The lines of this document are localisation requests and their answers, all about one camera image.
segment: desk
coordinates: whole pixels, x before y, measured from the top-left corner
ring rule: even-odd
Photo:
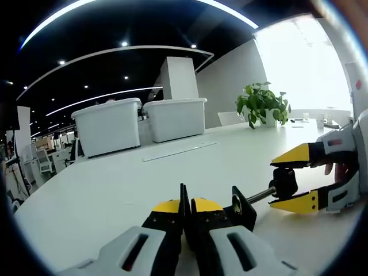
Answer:
[[[231,186],[246,196],[268,187],[271,160],[325,131],[315,124],[252,130],[247,124],[208,129],[201,136],[148,145],[67,167],[36,191],[17,211],[16,220],[31,246],[53,270],[60,271],[87,258],[133,225],[142,225],[160,201],[179,198],[185,183],[189,198],[205,197],[231,204]],[[143,162],[163,151],[218,142],[182,154]],[[333,174],[324,168],[296,170],[299,191],[329,185]],[[321,211],[296,215],[257,202],[254,233],[268,242],[276,256],[320,273],[350,238],[362,204],[339,214]],[[194,254],[183,242],[177,275],[199,275]]]

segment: white storage box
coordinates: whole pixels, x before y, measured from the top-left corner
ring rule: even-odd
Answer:
[[[76,128],[87,157],[138,147],[138,98],[122,99],[74,112]]]
[[[153,141],[160,143],[205,132],[204,103],[199,99],[167,99],[144,105]]]

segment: cable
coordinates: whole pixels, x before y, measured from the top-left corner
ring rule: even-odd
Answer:
[[[17,152],[16,131],[14,131],[14,130],[13,130],[13,139],[14,139],[14,141],[13,141],[13,144],[14,144],[14,153],[15,153],[16,157],[19,158],[19,155],[18,155],[18,152]],[[29,190],[27,189],[27,186],[26,186],[26,181],[27,180],[25,179],[24,174],[22,172],[21,161],[19,161],[18,167],[19,167],[19,173],[21,174],[21,177],[22,177],[22,180],[23,180],[25,189],[27,191],[28,197],[30,197],[30,192],[29,192]]]
[[[14,175],[14,179],[16,180],[16,183],[17,183],[17,189],[18,189],[18,193],[22,192],[25,196],[29,197],[26,193],[24,193],[22,187],[21,187],[21,184],[19,183],[18,181],[18,178],[17,178],[17,175],[16,175],[16,172],[14,171],[14,168],[11,167],[11,171]]]

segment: human hand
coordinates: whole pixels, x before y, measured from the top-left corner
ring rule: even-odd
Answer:
[[[334,164],[326,164],[324,169],[324,174],[328,175],[331,173]],[[335,166],[335,182],[343,182],[346,180],[346,172],[348,170],[348,165],[337,163]]]

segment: window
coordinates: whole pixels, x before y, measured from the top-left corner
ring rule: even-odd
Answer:
[[[255,34],[270,90],[287,92],[295,109],[351,110],[338,55],[312,16],[282,21]]]

